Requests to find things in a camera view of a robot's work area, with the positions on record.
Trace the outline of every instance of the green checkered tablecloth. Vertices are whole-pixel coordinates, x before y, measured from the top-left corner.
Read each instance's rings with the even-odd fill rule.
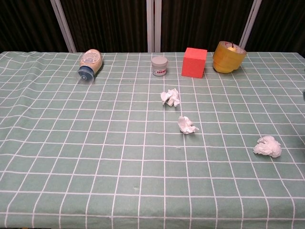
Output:
[[[151,58],[169,60],[165,77]],[[0,54],[0,228],[303,229],[305,59],[251,52],[218,74],[181,76],[183,53]],[[181,104],[163,106],[176,88]],[[187,116],[200,130],[184,135]],[[265,135],[278,158],[256,155]]]

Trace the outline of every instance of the red block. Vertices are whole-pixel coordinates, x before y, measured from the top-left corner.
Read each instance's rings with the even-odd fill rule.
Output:
[[[207,50],[187,48],[183,57],[182,76],[202,78]]]

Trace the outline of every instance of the white tissue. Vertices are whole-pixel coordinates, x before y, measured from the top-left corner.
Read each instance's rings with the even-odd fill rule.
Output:
[[[195,130],[199,130],[199,128],[197,128],[196,126],[193,126],[193,122],[191,120],[189,120],[189,118],[186,116],[179,117],[178,125],[179,125],[180,130],[186,135],[193,133],[193,132],[195,133]]]
[[[265,136],[257,140],[258,144],[254,147],[255,154],[269,155],[271,157],[278,157],[282,153],[281,144],[279,144],[274,137]]]
[[[162,92],[161,99],[163,104],[167,103],[169,106],[174,105],[176,107],[180,103],[178,95],[176,88],[168,90],[168,92]]]

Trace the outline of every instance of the curtain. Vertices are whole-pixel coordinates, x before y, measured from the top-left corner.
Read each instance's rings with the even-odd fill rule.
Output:
[[[67,52],[50,0],[0,0],[0,52]]]
[[[162,0],[161,51],[239,44],[253,0]]]
[[[263,0],[248,52],[298,52],[305,57],[305,0]]]
[[[61,0],[78,52],[147,52],[145,0]]]

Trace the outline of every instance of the bottle label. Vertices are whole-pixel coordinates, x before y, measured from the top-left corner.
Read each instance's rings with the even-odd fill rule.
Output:
[[[166,73],[166,68],[164,69],[152,69],[152,73],[156,76],[162,76]]]
[[[83,63],[95,63],[100,59],[100,55],[96,52],[87,51],[81,58]]]

